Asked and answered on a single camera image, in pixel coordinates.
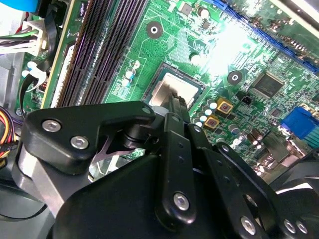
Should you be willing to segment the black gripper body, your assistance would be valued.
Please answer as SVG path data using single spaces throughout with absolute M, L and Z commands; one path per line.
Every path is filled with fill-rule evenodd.
M 193 169 L 189 149 L 143 156 L 73 194 L 53 239 L 238 239 L 213 179 Z

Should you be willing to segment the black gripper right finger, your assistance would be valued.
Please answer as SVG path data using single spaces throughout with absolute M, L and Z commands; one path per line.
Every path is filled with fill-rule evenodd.
M 311 239 L 313 226 L 294 213 L 288 204 L 227 144 L 212 146 L 205 133 L 188 124 L 195 154 L 215 187 L 222 212 L 220 223 L 230 239 Z

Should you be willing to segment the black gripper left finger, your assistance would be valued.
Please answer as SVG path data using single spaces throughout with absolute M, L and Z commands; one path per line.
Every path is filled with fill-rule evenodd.
M 24 121 L 13 174 L 57 218 L 76 192 L 143 156 L 191 151 L 184 99 L 37 110 Z

